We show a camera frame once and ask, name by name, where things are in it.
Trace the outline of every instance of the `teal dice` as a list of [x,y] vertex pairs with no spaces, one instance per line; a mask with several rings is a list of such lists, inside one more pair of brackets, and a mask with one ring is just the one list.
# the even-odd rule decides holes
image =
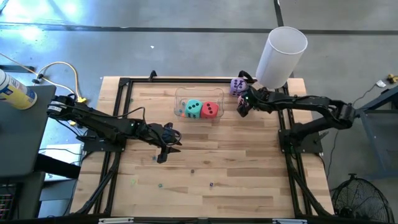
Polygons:
[[200,110],[203,106],[203,103],[198,100],[188,100],[187,105],[185,106],[185,115],[188,118],[199,118],[200,117]]

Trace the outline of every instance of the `red dice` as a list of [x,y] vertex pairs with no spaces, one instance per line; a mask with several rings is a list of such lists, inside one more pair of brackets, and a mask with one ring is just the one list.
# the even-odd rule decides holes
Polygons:
[[200,111],[200,118],[215,118],[218,112],[218,105],[213,102],[204,102]]

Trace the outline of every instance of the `transparent bin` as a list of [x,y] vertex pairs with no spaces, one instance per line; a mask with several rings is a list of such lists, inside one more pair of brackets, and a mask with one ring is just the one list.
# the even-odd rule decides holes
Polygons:
[[[185,108],[189,100],[198,100],[202,102],[203,106],[206,106],[206,102],[213,102],[218,105],[218,111],[214,118],[196,117],[189,118],[185,115]],[[175,104],[174,114],[178,120],[181,121],[193,121],[193,122],[219,122],[220,118],[224,115],[224,92],[220,88],[213,90],[198,90],[196,88],[178,88],[175,91]]]

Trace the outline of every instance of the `white cylinder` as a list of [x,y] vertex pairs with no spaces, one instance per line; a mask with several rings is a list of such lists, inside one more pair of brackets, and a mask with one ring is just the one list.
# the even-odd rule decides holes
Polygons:
[[297,29],[278,27],[272,30],[257,67],[258,82],[267,88],[282,87],[307,45],[307,38]]
[[0,70],[0,102],[24,110],[33,106],[36,100],[37,95],[33,90]]

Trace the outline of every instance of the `spray can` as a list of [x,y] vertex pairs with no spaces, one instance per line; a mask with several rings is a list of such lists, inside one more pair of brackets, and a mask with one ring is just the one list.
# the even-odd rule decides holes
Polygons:
[[0,70],[0,102],[24,110],[36,103],[37,95],[30,88]]

